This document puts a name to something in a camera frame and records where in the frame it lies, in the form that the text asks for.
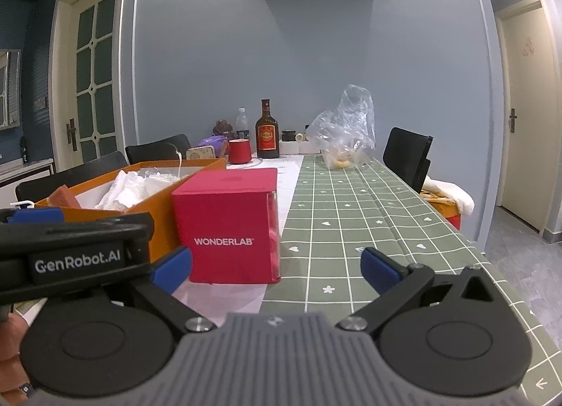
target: floor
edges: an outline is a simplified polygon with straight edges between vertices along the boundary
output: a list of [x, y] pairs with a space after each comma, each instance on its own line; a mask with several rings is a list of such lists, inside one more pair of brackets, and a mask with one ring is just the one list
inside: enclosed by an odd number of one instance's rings
[[545, 243], [532, 228], [497, 207], [485, 252], [562, 346], [562, 243]]

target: brown bottle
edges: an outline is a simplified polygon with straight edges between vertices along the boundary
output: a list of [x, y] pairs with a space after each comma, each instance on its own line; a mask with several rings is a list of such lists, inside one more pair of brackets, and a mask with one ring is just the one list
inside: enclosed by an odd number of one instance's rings
[[269, 112], [269, 100], [261, 101], [261, 117], [256, 122], [256, 147], [260, 159], [279, 158], [279, 125]]

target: green checkered tablecloth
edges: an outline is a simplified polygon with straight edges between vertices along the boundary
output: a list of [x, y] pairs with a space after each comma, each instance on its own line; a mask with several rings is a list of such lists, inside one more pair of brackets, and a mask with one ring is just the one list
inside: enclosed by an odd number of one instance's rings
[[377, 298], [359, 268], [366, 246], [437, 273], [481, 265], [533, 347], [523, 393], [537, 406], [557, 404], [562, 354], [535, 315], [464, 236], [377, 161], [328, 170], [322, 157], [304, 158], [282, 237], [282, 280], [268, 287], [260, 312], [321, 311], [335, 323], [365, 306]]

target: door frame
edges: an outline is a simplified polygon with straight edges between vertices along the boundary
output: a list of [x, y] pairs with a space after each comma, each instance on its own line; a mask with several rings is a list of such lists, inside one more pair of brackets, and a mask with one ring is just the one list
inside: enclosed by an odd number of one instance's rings
[[[549, 9], [547, 8], [545, 0], [522, 0], [519, 1], [511, 6], [508, 6], [505, 9], [497, 12], [496, 16], [496, 26], [497, 26], [497, 33], [499, 38], [499, 47], [501, 50], [501, 62], [502, 68], [504, 73], [504, 145], [502, 149], [502, 156], [501, 156], [501, 170], [499, 172], [499, 186], [497, 191], [497, 199], [496, 205], [501, 206], [502, 198], [504, 196], [504, 188], [505, 188], [505, 178], [507, 172], [507, 164], [508, 164], [508, 156], [509, 156], [509, 123], [507, 119], [510, 115], [511, 109], [511, 96], [510, 96], [510, 85], [509, 85], [509, 64], [508, 64], [508, 50], [505, 43], [505, 31], [504, 31], [504, 22], [516, 17], [518, 15], [524, 14], [526, 12], [532, 11], [534, 9], [542, 8], [544, 11], [544, 16], [546, 17], [546, 22], [549, 28], [549, 37], [550, 37], [550, 46], [553, 52], [554, 58], [554, 74], [556, 78], [556, 107], [557, 107], [557, 145], [556, 145], [556, 157], [553, 157], [556, 160], [556, 170], [560, 165], [560, 147], [561, 147], [561, 135], [560, 132], [562, 131], [562, 76], [560, 73], [560, 59], [558, 58], [558, 51], [556, 49], [556, 40], [554, 34], [553, 23], [549, 14]], [[550, 213], [553, 210], [553, 198], [554, 192], [556, 188], [556, 181], [557, 176], [554, 178], [553, 188], [550, 191], [551, 195], [551, 206], [549, 207], [546, 214], [544, 214], [543, 222], [539, 228], [539, 232], [542, 235], [547, 220], [549, 218]]]
[[[49, 117], [51, 124], [51, 142], [53, 145], [54, 164], [57, 171], [72, 167], [66, 154], [68, 141], [66, 136], [67, 107], [61, 100], [67, 100], [67, 83], [65, 82], [68, 67], [68, 52], [65, 37], [70, 28], [72, 4], [78, 0], [57, 0], [54, 7], [51, 45], [49, 52]], [[112, 56], [116, 57], [111, 64], [113, 83], [113, 117], [115, 119], [115, 136], [117, 150], [125, 153], [125, 133], [123, 125], [122, 105], [122, 29], [124, 0], [115, 0], [113, 17]]]

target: red sticker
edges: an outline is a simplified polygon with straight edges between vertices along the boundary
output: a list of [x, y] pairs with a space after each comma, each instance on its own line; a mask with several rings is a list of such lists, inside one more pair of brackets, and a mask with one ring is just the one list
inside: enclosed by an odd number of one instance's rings
[[274, 150], [275, 147], [275, 126], [260, 125], [257, 128], [258, 139], [257, 148], [259, 150]]

